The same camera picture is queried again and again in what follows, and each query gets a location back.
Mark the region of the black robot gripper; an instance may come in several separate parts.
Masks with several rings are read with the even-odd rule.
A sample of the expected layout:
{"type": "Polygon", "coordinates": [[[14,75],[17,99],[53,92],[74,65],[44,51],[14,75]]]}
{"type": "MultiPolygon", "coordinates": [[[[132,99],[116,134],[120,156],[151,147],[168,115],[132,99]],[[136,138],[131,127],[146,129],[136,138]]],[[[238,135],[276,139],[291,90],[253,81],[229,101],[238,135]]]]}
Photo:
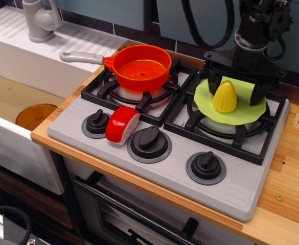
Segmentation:
{"type": "Polygon", "coordinates": [[[209,92],[215,95],[223,77],[254,84],[250,105],[255,106],[266,97],[270,88],[277,86],[285,70],[269,61],[262,52],[251,53],[240,48],[208,51],[204,54],[203,69],[208,76],[209,92]]]}

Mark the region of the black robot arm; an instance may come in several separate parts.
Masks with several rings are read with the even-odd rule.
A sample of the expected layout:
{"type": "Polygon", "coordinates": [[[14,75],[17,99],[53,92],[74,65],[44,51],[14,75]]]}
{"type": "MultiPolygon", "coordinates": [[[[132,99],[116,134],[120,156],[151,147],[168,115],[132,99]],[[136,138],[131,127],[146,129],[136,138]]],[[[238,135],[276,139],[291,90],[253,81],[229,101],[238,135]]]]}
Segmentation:
{"type": "Polygon", "coordinates": [[[274,61],[283,57],[286,44],[282,34],[290,31],[290,1],[240,1],[240,25],[235,47],[208,51],[204,71],[209,91],[215,94],[223,77],[252,83],[250,104],[257,105],[271,89],[278,88],[286,71],[274,61]]]}

